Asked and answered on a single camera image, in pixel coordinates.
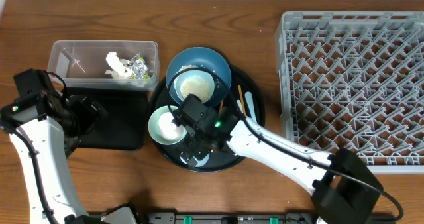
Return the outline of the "dark blue plate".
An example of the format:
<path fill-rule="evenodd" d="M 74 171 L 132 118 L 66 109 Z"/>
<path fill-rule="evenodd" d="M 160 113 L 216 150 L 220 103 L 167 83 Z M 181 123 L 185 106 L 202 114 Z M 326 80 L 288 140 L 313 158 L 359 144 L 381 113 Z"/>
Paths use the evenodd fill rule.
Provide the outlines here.
<path fill-rule="evenodd" d="M 206 47 L 192 47 L 177 54 L 170 62 L 166 71 L 166 87 L 168 87 L 170 80 L 178 73 L 180 68 L 187 65 L 196 65 L 197 67 L 207 68 L 219 76 L 228 88 L 230 88 L 232 74 L 229 64 L 218 52 Z M 205 105 L 215 107 L 220 104 L 221 100 L 226 98 L 227 94 L 228 89 L 222 87 L 222 83 L 218 82 L 212 98 L 206 102 Z M 170 97 L 176 103 L 182 103 L 182 100 L 177 95 L 174 85 L 170 88 Z"/>

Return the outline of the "right wooden chopstick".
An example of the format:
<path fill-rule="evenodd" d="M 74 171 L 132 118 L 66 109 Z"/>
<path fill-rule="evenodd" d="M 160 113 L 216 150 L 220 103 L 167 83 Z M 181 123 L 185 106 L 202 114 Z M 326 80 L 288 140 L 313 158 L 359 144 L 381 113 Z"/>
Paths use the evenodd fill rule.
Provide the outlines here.
<path fill-rule="evenodd" d="M 243 108 L 243 111 L 244 111 L 244 115 L 246 115 L 246 109 L 245 109 L 245 106 L 244 106 L 244 97 L 243 97 L 243 94 L 242 94 L 242 88 L 241 88 L 241 85 L 238 85 L 238 94 L 239 94 L 239 100 L 241 101 L 241 103 L 242 103 L 242 108 Z"/>

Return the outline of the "round black serving tray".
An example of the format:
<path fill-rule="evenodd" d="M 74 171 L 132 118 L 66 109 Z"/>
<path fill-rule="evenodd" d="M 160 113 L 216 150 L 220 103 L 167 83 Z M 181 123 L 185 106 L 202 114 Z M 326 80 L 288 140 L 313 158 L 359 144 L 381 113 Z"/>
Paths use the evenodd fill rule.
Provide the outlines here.
<path fill-rule="evenodd" d="M 248 91 L 251 92 L 254 100 L 257 123 L 264 126 L 266 121 L 266 113 L 264 100 L 260 94 L 258 86 L 255 84 L 254 80 L 242 69 L 233 65 L 230 66 L 230 69 L 232 73 L 231 91 L 233 95 L 235 97 L 239 96 L 238 85 L 241 85 L 243 93 Z M 150 99 L 148 108 L 150 116 L 155 110 L 160 107 L 167 106 L 168 104 L 170 104 L 171 107 L 178 106 L 178 104 L 168 96 L 166 91 L 166 80 L 162 80 L 154 90 L 154 93 Z M 209 154 L 209 161 L 206 163 L 206 165 L 199 168 L 190 168 L 180 160 L 180 152 L 177 149 L 178 144 L 162 145 L 154 140 L 153 143 L 158 151 L 171 163 L 179 166 L 180 168 L 184 168 L 193 172 L 219 172 L 236 166 L 244 160 L 243 157 L 235 156 L 226 152 L 212 152 Z"/>

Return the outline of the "grey dishwasher rack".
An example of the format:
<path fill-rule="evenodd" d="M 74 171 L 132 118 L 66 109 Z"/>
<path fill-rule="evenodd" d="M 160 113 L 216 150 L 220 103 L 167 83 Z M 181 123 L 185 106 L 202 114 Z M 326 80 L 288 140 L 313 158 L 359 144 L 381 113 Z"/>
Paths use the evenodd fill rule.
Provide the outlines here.
<path fill-rule="evenodd" d="M 423 173 L 421 11 L 289 11 L 274 38 L 286 138 Z"/>

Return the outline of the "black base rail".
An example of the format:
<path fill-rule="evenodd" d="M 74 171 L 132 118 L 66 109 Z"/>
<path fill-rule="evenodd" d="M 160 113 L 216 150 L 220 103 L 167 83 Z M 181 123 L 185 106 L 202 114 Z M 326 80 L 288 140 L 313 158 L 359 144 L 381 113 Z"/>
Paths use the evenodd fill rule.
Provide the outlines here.
<path fill-rule="evenodd" d="M 206 213 L 149 213 L 148 224 L 312 224 L 317 217 L 310 213 L 285 214 L 206 214 Z"/>

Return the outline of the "wooden chopstick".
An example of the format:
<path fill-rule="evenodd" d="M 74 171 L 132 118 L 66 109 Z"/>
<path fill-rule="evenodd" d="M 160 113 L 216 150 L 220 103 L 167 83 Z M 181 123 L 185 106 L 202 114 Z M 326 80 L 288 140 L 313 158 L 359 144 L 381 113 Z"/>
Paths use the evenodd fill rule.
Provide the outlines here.
<path fill-rule="evenodd" d="M 241 88 L 241 85 L 238 85 L 238 94 L 239 94 L 239 100 L 241 101 L 241 103 L 242 103 L 242 108 L 243 108 L 243 111 L 244 111 L 244 115 L 246 115 L 246 109 L 245 109 L 245 106 L 244 106 L 244 97 L 243 97 L 243 94 L 242 94 L 242 88 Z"/>
<path fill-rule="evenodd" d="M 219 106 L 219 113 L 222 111 L 222 109 L 223 109 L 223 103 L 224 103 L 224 100 L 221 100 L 221 102 L 220 102 L 220 106 Z"/>

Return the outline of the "light blue bowl with rice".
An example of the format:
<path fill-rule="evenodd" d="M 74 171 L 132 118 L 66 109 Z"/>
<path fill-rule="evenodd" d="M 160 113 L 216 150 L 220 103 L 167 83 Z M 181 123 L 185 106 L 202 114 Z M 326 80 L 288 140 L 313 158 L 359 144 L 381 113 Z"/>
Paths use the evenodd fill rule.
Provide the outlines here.
<path fill-rule="evenodd" d="M 211 99 L 215 91 L 215 81 L 211 74 L 201 70 L 190 70 L 180 74 L 174 80 L 177 96 L 183 101 L 193 94 L 205 103 Z"/>

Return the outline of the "white paper cup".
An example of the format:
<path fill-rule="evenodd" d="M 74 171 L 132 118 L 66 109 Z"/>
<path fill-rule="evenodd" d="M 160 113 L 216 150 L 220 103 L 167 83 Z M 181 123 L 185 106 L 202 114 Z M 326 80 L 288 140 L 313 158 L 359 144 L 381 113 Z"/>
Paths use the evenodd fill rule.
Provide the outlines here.
<path fill-rule="evenodd" d="M 177 126 L 174 122 L 174 117 L 170 112 L 165 112 L 159 117 L 158 126 L 162 138 L 168 141 L 177 141 L 183 138 L 186 130 L 182 125 Z"/>

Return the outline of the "left wooden chopstick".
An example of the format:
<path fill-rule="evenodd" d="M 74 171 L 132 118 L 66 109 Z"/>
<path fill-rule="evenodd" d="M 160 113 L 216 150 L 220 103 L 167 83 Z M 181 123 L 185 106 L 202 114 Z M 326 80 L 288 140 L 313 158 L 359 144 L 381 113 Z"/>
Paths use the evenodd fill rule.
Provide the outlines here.
<path fill-rule="evenodd" d="M 223 109 L 223 103 L 224 103 L 224 100 L 221 100 L 221 102 L 220 102 L 220 106 L 219 106 L 219 113 L 222 111 L 222 109 Z"/>

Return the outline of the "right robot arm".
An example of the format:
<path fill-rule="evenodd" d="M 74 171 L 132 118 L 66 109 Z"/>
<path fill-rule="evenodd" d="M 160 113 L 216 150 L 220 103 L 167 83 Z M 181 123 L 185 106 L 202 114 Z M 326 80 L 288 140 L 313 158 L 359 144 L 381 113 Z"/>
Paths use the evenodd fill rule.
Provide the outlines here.
<path fill-rule="evenodd" d="M 260 162 L 300 185 L 311 196 L 318 223 L 377 223 L 372 212 L 383 187 L 357 155 L 341 148 L 336 153 L 308 149 L 266 130 L 238 105 L 221 112 L 189 95 L 172 112 L 197 141 L 200 157 L 210 150 L 231 152 Z"/>

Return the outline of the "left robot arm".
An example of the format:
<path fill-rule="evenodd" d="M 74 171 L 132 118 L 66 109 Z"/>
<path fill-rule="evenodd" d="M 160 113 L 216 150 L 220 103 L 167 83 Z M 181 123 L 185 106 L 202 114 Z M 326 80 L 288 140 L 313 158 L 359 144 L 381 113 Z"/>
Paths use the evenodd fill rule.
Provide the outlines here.
<path fill-rule="evenodd" d="M 35 69 L 15 75 L 19 97 L 1 109 L 1 128 L 21 161 L 30 222 L 100 223 L 81 204 L 67 158 L 107 114 L 87 97 L 69 101 L 66 90 L 54 88 L 51 76 Z"/>

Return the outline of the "light blue cup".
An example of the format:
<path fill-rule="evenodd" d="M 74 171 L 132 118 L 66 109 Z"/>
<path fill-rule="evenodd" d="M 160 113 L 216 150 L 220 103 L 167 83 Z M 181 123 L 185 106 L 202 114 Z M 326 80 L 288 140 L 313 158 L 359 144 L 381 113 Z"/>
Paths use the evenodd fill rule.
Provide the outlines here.
<path fill-rule="evenodd" d="M 190 168 L 199 168 L 206 165 L 206 163 L 209 161 L 209 154 L 206 155 L 203 159 L 200 159 L 194 155 L 181 152 L 180 160 Z"/>

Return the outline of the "mint green bowl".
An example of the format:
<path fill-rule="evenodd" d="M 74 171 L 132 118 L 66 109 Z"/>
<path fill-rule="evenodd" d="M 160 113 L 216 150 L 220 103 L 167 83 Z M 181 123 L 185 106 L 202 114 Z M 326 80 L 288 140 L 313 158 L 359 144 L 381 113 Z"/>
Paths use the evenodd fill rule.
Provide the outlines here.
<path fill-rule="evenodd" d="M 159 117 L 162 114 L 164 114 L 165 112 L 170 112 L 170 109 L 168 108 L 168 106 L 160 107 L 153 112 L 153 114 L 150 116 L 149 121 L 148 121 L 148 132 L 149 132 L 150 136 L 152 137 L 152 139 L 159 144 L 162 144 L 162 145 L 177 144 L 178 142 L 182 141 L 183 138 L 187 135 L 187 131 L 186 131 L 186 134 L 183 138 L 181 138 L 180 140 L 174 141 L 174 142 L 168 141 L 168 140 L 162 138 L 162 136 L 160 134 L 160 129 L 159 129 L 159 126 L 158 126 L 158 120 L 159 120 Z"/>

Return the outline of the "light blue plastic knife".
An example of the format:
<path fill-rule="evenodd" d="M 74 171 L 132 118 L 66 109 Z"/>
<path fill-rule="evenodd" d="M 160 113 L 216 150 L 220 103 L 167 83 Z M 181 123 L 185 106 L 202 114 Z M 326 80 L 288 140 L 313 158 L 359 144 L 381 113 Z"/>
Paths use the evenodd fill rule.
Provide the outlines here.
<path fill-rule="evenodd" d="M 252 93 L 248 91 L 248 92 L 245 93 L 244 96 L 245 96 L 245 99 L 246 99 L 246 103 L 248 105 L 248 110 L 250 112 L 250 117 L 252 118 L 252 120 L 254 122 L 257 122 L 256 111 L 255 111 L 255 108 L 254 108 L 254 100 L 253 100 Z"/>

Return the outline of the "yellow foil snack wrapper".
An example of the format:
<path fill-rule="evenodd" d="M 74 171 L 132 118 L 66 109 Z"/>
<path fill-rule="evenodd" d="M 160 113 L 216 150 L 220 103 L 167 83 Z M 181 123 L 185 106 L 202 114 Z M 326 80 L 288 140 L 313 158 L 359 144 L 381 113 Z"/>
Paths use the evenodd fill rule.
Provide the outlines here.
<path fill-rule="evenodd" d="M 148 73 L 148 67 L 140 53 L 130 60 L 128 68 L 132 70 L 132 74 L 129 76 L 129 79 L 134 80 L 134 84 L 136 86 L 143 87 L 145 83 L 149 82 L 151 77 Z"/>

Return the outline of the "clear plastic waste bin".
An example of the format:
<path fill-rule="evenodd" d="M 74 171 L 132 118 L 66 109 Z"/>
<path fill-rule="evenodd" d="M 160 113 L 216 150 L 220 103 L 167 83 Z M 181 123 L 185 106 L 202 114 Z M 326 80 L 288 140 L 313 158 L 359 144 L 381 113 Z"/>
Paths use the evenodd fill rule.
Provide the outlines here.
<path fill-rule="evenodd" d="M 159 47 L 154 41 L 131 40 L 59 40 L 52 46 L 48 71 L 59 75 L 69 87 L 148 91 L 159 82 Z M 105 74 L 109 52 L 131 60 L 138 53 L 144 58 L 150 79 L 143 87 L 130 79 L 113 79 Z"/>

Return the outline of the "black rectangular tray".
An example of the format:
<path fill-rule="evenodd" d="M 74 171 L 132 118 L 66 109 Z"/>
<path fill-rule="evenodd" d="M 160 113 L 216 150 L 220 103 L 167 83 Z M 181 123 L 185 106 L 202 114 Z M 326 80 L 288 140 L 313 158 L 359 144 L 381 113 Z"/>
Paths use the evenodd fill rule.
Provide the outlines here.
<path fill-rule="evenodd" d="M 148 100 L 144 91 L 76 88 L 71 95 L 94 97 L 108 112 L 108 120 L 79 136 L 79 148 L 136 150 L 142 148 Z"/>

